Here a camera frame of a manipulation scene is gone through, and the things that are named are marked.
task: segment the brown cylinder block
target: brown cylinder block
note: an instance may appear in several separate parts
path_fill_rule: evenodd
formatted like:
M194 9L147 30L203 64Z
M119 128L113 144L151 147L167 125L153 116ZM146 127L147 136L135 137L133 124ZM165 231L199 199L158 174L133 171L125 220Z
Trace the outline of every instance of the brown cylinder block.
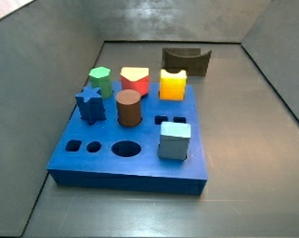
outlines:
M125 89L115 94L118 123L134 127L141 123L141 94Z

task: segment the square hole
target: square hole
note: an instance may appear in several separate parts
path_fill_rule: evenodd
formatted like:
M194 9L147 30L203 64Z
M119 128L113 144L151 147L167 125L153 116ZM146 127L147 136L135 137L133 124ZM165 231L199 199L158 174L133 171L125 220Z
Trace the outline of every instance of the square hole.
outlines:
M173 122L174 123L185 123L185 117L174 116L173 117Z
M154 124L159 125L162 122L167 122L167 117L165 115L155 115Z
M79 148L79 145L80 145L80 141L71 139L66 142L64 150L67 152L76 152L78 148Z

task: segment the green hexagon block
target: green hexagon block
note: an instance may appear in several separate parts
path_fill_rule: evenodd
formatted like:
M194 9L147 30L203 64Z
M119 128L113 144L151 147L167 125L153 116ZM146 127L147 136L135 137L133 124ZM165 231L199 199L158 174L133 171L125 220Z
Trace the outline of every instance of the green hexagon block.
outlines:
M113 86L110 79L110 70L105 67L97 67L88 72L88 81L91 88L99 87L101 97L103 99L113 95Z

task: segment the blue foam base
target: blue foam base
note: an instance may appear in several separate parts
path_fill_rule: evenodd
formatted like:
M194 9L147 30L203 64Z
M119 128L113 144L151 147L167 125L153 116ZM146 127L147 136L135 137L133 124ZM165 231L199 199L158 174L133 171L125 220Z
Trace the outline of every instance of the blue foam base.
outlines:
M114 82L114 95L121 90ZM46 169L56 184L143 192L171 192L201 194L207 180L202 154L201 130L191 86L185 88L182 101L158 100L158 84L149 84L149 94L141 99L142 122L135 127L117 123L114 96L103 100L105 121L88 126L79 119L78 108L60 136ZM157 148L161 126L154 124L154 116L185 118L191 126L191 137L186 159L159 159ZM72 151L67 141L79 140ZM131 157L121 157L111 151L122 140L135 142L141 151ZM97 141L97 152L87 152L87 144Z

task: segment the glowing yellow block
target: glowing yellow block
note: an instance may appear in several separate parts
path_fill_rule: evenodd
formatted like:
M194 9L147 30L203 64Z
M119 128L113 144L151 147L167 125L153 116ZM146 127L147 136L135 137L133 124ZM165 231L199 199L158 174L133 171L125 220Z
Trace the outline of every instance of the glowing yellow block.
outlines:
M166 70L161 70L159 99L183 99L185 79L186 75L183 70L178 73L169 73Z

